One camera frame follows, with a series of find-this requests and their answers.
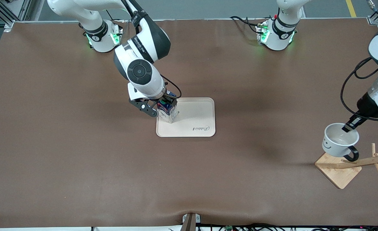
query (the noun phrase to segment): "brown mat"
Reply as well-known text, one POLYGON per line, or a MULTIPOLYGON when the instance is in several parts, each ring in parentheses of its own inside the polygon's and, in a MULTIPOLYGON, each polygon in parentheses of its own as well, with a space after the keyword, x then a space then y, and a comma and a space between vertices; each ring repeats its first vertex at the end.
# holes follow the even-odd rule
MULTIPOLYGON (((0 227, 175 225, 187 212, 203 223, 378 225, 373 166, 338 190, 313 164, 324 128, 349 119, 340 87, 376 27, 302 20, 274 52, 233 21, 159 24, 172 48, 155 65, 184 97, 214 99, 211 138, 157 137, 127 102, 113 52, 89 49, 77 24, 16 23, 3 35, 0 227)), ((374 79, 349 82, 350 106, 374 79)), ((369 157, 378 122, 358 130, 369 157)))

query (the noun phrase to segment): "floor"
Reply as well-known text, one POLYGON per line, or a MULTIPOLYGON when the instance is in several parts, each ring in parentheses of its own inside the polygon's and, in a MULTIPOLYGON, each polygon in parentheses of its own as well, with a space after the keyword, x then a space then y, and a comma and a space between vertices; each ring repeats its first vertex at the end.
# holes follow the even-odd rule
MULTIPOLYGON (((262 18, 277 12, 274 0, 139 0, 139 4, 153 19, 228 18, 234 15, 242 18, 262 18)), ((365 0, 314 0, 307 3, 304 10, 308 18, 340 18, 354 15, 367 17, 371 14, 365 0), (350 13, 347 2, 352 2, 354 12, 350 13)), ((74 20, 52 12, 46 0, 32 0, 28 12, 26 19, 35 21, 74 20)), ((130 18, 121 9, 109 9, 108 12, 113 19, 130 18)), ((104 19, 110 19, 106 11, 102 11, 101 15, 104 19)))

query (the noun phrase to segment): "black mug handle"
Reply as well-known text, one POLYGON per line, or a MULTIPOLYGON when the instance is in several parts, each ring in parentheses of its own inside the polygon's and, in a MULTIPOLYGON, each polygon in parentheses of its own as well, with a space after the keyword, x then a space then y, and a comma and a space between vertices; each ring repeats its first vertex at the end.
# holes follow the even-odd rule
POLYGON ((346 158, 350 162, 354 162, 357 159, 359 159, 359 151, 354 146, 350 146, 349 149, 353 153, 353 158, 351 156, 349 156, 349 155, 345 155, 343 157, 346 158))

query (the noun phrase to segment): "mug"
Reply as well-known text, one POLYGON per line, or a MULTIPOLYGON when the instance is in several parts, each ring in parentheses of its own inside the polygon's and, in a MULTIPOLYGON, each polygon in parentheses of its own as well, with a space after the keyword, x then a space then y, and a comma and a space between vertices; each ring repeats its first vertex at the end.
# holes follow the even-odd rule
POLYGON ((344 125, 343 123, 333 123, 327 126, 324 130, 321 146, 327 154, 334 157, 344 157, 353 162, 359 159, 359 152, 353 146, 359 141, 359 133, 356 130, 346 133, 342 130, 344 125))

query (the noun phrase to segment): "wooden mug tree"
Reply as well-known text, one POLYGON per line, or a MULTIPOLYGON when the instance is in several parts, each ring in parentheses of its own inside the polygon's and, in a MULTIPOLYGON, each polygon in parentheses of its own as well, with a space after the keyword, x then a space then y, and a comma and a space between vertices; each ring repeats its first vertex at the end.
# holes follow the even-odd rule
POLYGON ((372 157, 354 162, 324 153, 315 165, 336 187, 344 189, 360 172, 362 166, 374 165, 378 172, 378 153, 375 143, 371 144, 371 153, 372 157))

